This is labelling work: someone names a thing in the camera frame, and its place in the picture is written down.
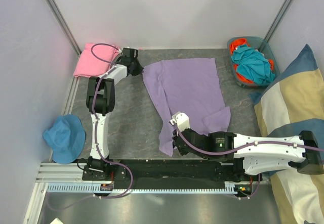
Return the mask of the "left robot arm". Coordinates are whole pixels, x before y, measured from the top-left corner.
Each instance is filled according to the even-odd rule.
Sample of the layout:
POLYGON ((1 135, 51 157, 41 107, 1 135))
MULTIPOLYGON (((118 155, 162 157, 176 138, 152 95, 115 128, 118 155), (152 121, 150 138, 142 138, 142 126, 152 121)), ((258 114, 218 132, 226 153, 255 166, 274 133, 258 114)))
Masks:
POLYGON ((94 53, 95 47, 103 45, 97 43, 91 47, 92 55, 110 64, 110 69, 101 76, 91 76, 88 81, 86 106, 92 119, 92 148, 83 168, 84 181, 112 179, 107 138, 109 119, 115 107, 115 85, 129 75, 137 76, 143 72, 137 49, 123 48, 117 59, 108 61, 94 53))

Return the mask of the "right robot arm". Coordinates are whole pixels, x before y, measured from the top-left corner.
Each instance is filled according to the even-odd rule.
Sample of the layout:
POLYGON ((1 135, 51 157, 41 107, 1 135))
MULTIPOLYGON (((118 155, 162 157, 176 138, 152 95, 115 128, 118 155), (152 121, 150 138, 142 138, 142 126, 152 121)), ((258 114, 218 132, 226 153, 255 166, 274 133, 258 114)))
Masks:
POLYGON ((237 180, 249 175, 290 168, 300 174, 323 174, 317 140, 312 132, 268 138, 218 131, 206 135, 187 128, 173 131, 173 145, 181 155, 192 153, 200 158, 233 164, 232 174, 237 180))

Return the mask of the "purple t shirt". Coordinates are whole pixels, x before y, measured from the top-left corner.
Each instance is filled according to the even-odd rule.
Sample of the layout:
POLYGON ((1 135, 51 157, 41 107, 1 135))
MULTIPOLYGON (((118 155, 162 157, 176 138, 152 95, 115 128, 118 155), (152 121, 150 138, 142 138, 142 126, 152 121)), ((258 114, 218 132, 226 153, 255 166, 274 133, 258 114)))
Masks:
POLYGON ((190 127, 200 135, 227 131, 231 112, 225 105, 213 58, 162 60, 144 67, 143 82, 163 121, 159 150, 173 154, 170 124, 177 112, 189 117, 190 127))

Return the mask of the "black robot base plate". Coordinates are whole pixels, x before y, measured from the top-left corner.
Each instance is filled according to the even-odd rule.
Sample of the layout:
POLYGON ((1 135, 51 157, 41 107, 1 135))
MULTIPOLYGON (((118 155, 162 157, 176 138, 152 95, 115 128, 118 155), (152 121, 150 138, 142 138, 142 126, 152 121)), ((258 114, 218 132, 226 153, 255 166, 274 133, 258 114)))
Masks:
POLYGON ((220 188, 225 182, 254 182, 261 176, 250 176, 232 163, 222 165, 205 159, 122 159, 110 164, 114 185, 131 188, 220 188))

